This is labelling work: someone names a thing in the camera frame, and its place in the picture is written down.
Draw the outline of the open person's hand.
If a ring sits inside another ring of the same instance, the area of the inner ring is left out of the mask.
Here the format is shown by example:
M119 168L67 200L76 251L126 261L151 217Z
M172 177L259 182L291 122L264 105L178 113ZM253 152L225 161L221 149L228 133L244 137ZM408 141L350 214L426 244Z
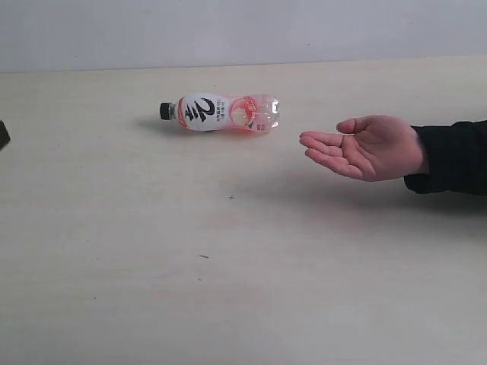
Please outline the open person's hand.
M315 163L340 176L380 182L429 173L416 130L392 116L363 116L336 126L336 133L303 132L300 144Z

